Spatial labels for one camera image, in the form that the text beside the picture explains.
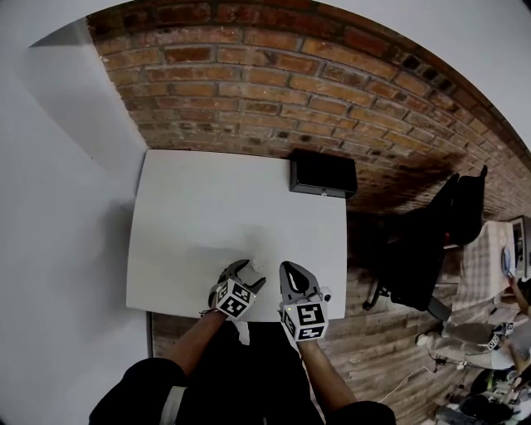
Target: white cable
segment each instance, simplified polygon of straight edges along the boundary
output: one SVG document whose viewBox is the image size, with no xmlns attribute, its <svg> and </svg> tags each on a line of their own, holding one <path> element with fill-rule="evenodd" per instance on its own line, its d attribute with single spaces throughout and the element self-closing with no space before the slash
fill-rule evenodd
<svg viewBox="0 0 531 425">
<path fill-rule="evenodd" d="M 379 403 L 383 403 L 383 400 L 385 400 L 387 397 L 389 397 L 391 394 L 393 394 L 395 391 L 397 391 L 397 390 L 400 388 L 400 386 L 401 386 L 403 383 L 405 383 L 405 382 L 409 379 L 410 376 L 412 376 L 413 374 L 416 374 L 419 370 L 423 370 L 423 369 L 427 370 L 430 374 L 434 374 L 434 373 L 435 373 L 435 372 L 431 372 L 426 366 L 422 366 L 422 367 L 419 368 L 419 369 L 413 370 L 410 374 L 408 374 L 408 375 L 407 375 L 407 376 L 406 376 L 406 377 L 405 377 L 405 378 L 404 378 L 404 379 L 403 379 L 403 380 L 402 380 L 402 381 L 401 381 L 401 382 L 395 387 L 395 389 L 393 389 L 393 391 L 391 391 L 388 395 L 386 395 L 384 398 L 382 398 L 382 399 L 379 401 Z"/>
</svg>

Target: black office chair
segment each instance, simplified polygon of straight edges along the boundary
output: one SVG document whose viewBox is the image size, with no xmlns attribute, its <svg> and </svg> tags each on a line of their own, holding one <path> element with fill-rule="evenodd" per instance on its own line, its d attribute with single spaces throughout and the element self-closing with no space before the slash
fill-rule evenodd
<svg viewBox="0 0 531 425">
<path fill-rule="evenodd" d="M 363 303 L 365 310 L 372 309 L 379 296 L 391 296 L 392 302 L 448 320 L 451 310 L 432 295 L 445 257 L 447 234 L 450 243 L 458 245 L 470 243 L 480 234 L 485 176 L 486 167 L 479 177 L 460 178 L 456 173 L 426 208 L 387 220 L 378 286 L 372 301 Z"/>
</svg>

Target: red brick wall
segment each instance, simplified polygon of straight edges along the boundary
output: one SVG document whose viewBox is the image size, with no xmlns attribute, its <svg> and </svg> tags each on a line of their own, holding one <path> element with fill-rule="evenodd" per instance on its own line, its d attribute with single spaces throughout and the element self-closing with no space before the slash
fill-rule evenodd
<svg viewBox="0 0 531 425">
<path fill-rule="evenodd" d="M 88 17 L 153 149 L 355 158 L 356 211 L 425 205 L 489 166 L 487 217 L 531 216 L 531 154 L 467 79 L 411 40 L 309 0 L 143 0 Z"/>
</svg>

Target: desk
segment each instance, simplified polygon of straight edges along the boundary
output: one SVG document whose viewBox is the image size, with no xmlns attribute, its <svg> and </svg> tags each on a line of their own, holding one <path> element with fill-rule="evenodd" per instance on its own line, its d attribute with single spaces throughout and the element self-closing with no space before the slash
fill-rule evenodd
<svg viewBox="0 0 531 425">
<path fill-rule="evenodd" d="M 258 258 L 267 282 L 242 320 L 280 319 L 286 260 L 330 288 L 329 318 L 343 318 L 345 200 L 292 193 L 289 175 L 284 159 L 149 150 L 134 208 L 127 306 L 198 317 L 229 263 Z"/>
<path fill-rule="evenodd" d="M 463 248 L 460 283 L 453 311 L 494 298 L 509 286 L 501 271 L 504 247 L 511 252 L 514 269 L 514 236 L 510 222 L 486 222 L 480 235 Z"/>
</svg>

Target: black and white marker cube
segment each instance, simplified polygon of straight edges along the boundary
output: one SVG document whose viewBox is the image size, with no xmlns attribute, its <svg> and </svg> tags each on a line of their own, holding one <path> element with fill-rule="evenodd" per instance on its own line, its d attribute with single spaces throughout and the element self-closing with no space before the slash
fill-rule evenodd
<svg viewBox="0 0 531 425">
<path fill-rule="evenodd" d="M 326 301 L 284 305 L 282 322 L 295 341 L 324 337 L 329 326 Z"/>
<path fill-rule="evenodd" d="M 216 308 L 232 319 L 240 318 L 255 300 L 255 294 L 232 279 L 217 288 Z"/>
</svg>

